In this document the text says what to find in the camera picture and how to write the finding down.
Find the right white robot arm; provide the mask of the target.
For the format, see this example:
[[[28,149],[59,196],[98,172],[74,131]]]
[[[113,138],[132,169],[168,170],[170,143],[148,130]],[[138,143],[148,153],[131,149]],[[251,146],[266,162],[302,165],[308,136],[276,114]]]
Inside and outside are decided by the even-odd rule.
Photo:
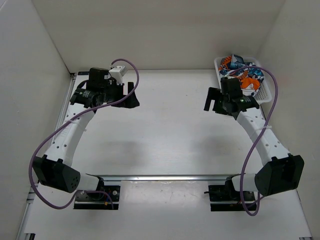
[[[243,94],[235,78],[225,78],[221,88],[208,89],[204,110],[232,116],[243,127],[257,150],[262,168],[257,173],[244,173],[227,178],[224,193],[230,200],[238,199],[243,191],[258,192],[262,196],[295,190],[300,182],[304,160],[292,155],[277,139],[264,119],[253,96]]]

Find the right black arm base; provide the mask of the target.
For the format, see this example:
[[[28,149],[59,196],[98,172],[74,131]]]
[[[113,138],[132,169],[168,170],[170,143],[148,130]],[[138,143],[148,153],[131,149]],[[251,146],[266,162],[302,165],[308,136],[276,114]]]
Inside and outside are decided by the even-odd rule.
[[[204,192],[208,195],[211,212],[244,212],[240,193],[235,191],[229,194],[225,185],[209,185]],[[255,194],[252,191],[244,191],[245,205],[250,212],[257,209]]]

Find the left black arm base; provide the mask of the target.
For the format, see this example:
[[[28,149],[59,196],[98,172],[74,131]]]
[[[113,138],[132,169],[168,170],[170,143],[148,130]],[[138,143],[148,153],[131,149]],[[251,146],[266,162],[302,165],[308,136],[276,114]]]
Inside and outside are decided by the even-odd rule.
[[[102,193],[78,193],[75,197],[73,208],[75,210],[118,210],[120,202],[120,185],[105,185]]]

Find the colourful patterned shorts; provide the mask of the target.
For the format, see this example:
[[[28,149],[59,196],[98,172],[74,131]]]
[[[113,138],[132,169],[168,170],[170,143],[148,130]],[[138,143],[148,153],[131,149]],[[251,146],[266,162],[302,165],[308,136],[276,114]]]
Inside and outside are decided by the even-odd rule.
[[[240,83],[240,88],[244,95],[254,97],[262,82],[265,80],[264,73],[254,68],[254,62],[244,61],[244,59],[236,54],[223,57],[217,65],[219,78],[237,78]]]

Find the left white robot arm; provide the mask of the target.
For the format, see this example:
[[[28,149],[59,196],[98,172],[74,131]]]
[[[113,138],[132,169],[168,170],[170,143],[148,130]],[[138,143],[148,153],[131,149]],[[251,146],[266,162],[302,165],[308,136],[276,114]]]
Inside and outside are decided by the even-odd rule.
[[[96,107],[115,103],[118,108],[135,108],[140,105],[134,93],[124,94],[123,76],[125,66],[114,66],[110,70],[91,68],[88,79],[81,82],[70,98],[65,123],[52,145],[42,157],[35,157],[32,168],[39,182],[47,187],[73,193],[87,191],[93,200],[105,194],[102,180],[95,175],[81,173],[72,168],[73,157],[86,126],[96,114]]]

